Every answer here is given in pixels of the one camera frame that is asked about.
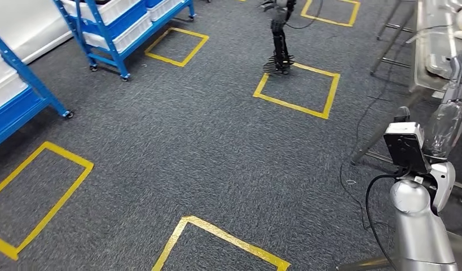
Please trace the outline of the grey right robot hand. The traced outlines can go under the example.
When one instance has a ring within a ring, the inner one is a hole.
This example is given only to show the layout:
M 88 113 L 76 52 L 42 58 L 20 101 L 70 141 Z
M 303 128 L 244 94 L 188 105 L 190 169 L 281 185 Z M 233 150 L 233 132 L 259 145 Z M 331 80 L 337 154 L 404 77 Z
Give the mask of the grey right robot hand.
M 408 117 L 394 119 L 383 135 L 394 164 L 447 160 L 462 133 L 462 53 L 450 60 L 451 76 L 440 105 L 422 128 Z

